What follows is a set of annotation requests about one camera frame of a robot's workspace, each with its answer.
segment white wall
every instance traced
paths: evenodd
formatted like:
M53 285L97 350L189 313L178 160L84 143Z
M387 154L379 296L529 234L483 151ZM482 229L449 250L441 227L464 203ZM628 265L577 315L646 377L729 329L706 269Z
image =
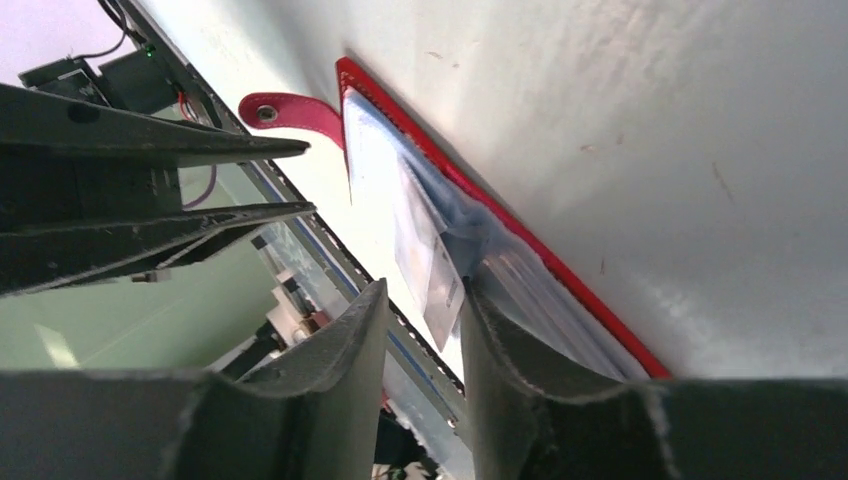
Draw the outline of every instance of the white wall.
M146 3L231 105L355 54L674 373L848 374L848 4Z
M108 50L120 36L95 0L0 1L0 83L20 85L18 74L23 71L66 56ZM132 50L127 40L120 50L91 64Z

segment red folder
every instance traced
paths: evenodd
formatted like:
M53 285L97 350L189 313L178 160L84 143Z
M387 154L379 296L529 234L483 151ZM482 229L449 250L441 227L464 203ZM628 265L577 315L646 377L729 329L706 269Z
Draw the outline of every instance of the red folder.
M344 105L344 92L348 88L355 89L367 98L448 180L471 198L489 208L510 231L524 240L541 257L551 274L639 361L650 376L654 378L671 376L668 369L654 357L618 316L527 227L465 175L362 67L345 57L336 63L336 71L341 105ZM266 115L260 119L258 112L260 107L265 105L276 111L274 118ZM312 130L326 135L344 149L341 116L330 105L320 100L292 94L255 93L242 100L239 105L239 114L251 127L291 127Z

